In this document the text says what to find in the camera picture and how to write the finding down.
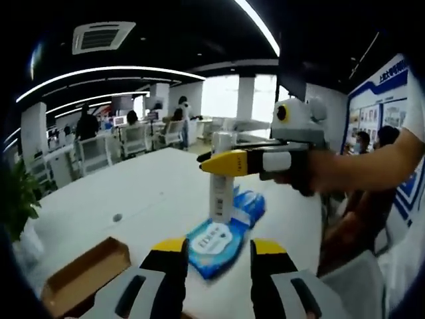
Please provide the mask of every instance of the green leaves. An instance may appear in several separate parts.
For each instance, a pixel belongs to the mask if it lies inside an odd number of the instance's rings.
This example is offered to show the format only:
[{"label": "green leaves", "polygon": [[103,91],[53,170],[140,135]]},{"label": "green leaves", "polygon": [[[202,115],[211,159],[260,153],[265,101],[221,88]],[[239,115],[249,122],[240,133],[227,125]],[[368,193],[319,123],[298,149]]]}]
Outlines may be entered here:
[{"label": "green leaves", "polygon": [[23,160],[19,161],[12,170],[2,169],[2,180],[6,185],[1,186],[2,209],[0,222],[5,225],[11,240],[18,241],[28,220],[37,219],[39,215],[35,207],[41,207],[34,190],[39,188],[36,179],[25,169]]}]

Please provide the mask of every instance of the white sleeve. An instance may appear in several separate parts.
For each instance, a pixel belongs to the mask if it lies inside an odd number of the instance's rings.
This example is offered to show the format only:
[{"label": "white sleeve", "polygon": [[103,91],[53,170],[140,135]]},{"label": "white sleeve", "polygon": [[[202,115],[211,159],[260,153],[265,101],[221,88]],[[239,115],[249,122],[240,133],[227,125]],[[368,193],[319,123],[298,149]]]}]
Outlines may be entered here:
[{"label": "white sleeve", "polygon": [[403,127],[425,142],[423,95],[418,80],[409,71],[407,76],[407,114]]}]

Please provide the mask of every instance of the white bottle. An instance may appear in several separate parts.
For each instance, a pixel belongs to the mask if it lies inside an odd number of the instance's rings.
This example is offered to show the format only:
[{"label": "white bottle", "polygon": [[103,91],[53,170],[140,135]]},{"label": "white bottle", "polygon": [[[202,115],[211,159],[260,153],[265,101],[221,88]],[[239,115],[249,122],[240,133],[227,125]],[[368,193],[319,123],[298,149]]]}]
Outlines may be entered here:
[{"label": "white bottle", "polygon": [[[212,135],[211,156],[232,149],[234,134],[215,132]],[[228,223],[233,212],[233,177],[211,174],[210,218],[216,223]]]}]

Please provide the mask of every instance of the black shirt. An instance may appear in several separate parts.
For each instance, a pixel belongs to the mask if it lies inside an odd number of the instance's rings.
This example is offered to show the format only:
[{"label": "black shirt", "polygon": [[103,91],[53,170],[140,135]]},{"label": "black shirt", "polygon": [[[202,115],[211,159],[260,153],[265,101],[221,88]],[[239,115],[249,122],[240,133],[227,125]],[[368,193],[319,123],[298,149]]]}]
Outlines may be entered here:
[{"label": "black shirt", "polygon": [[81,116],[77,123],[75,135],[81,141],[87,140],[88,138],[94,138],[98,130],[99,123],[96,117],[91,114],[85,114]]}]

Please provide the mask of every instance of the ceiling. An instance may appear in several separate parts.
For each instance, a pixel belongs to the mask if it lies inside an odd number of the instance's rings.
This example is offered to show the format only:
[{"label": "ceiling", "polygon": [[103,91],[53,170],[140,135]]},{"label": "ceiling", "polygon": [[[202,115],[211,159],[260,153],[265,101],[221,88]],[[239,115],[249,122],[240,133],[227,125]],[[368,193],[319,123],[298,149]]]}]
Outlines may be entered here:
[{"label": "ceiling", "polygon": [[[362,1],[356,1],[356,6],[289,0],[248,2],[280,44],[281,72],[296,74],[304,81],[349,92],[396,53],[382,32],[375,39],[379,28],[373,21],[377,19],[369,20]],[[188,71],[220,62],[277,58],[258,27],[234,0],[135,1],[131,5],[94,0],[77,0],[67,5],[37,1],[26,5],[25,10],[18,4],[11,5],[10,17],[16,27],[7,34],[9,48],[13,50],[8,51],[9,58],[5,61],[10,64],[7,106],[15,111],[39,101],[46,102],[48,110],[52,110],[76,100],[134,91],[155,82],[171,81],[176,85],[197,80],[145,70],[91,72],[53,82],[15,104],[17,97],[28,89],[77,70],[152,66]],[[136,24],[118,50],[73,55],[74,29],[104,21]],[[35,57],[33,78],[29,67],[32,54]],[[277,74],[278,67],[226,64],[197,74],[246,76],[261,72]],[[50,116],[73,108],[75,105],[51,112]],[[19,120],[13,118],[9,126],[7,131],[12,132],[19,126]]]}]

